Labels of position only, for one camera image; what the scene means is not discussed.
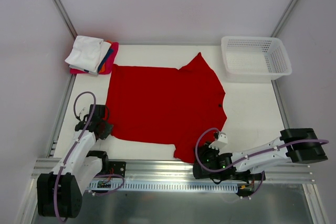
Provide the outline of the red t shirt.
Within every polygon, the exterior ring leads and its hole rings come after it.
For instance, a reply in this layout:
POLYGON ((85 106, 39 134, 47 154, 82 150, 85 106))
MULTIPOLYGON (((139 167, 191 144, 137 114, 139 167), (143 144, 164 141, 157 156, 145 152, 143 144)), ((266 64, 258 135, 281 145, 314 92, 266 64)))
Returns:
POLYGON ((201 54, 176 68, 113 65, 106 105, 112 135, 175 146, 173 156, 195 161, 195 146, 223 128, 224 88, 201 54))

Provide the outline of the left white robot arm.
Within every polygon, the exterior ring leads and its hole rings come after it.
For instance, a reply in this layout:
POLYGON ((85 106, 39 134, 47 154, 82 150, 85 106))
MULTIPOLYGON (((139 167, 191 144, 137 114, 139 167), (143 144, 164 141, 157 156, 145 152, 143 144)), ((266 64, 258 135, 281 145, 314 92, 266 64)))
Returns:
POLYGON ((94 151, 98 139, 106 139, 113 126, 108 123, 109 109, 91 105, 89 114, 75 126, 67 154, 49 173, 37 179, 38 214, 43 217, 75 218, 82 206, 82 196, 97 175, 108 174, 110 165, 105 151, 94 151))

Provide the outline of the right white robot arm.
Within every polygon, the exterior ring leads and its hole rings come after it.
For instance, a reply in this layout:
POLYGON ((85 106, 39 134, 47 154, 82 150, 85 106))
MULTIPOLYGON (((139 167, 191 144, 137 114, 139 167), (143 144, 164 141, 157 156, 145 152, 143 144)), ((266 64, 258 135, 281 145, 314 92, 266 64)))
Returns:
POLYGON ((265 169, 284 163, 312 164, 328 159, 323 146, 328 140, 317 138, 312 128, 285 129, 280 137, 249 150, 226 152, 228 137, 212 128, 214 140, 195 147, 193 176, 215 184, 226 180, 264 181, 265 169))

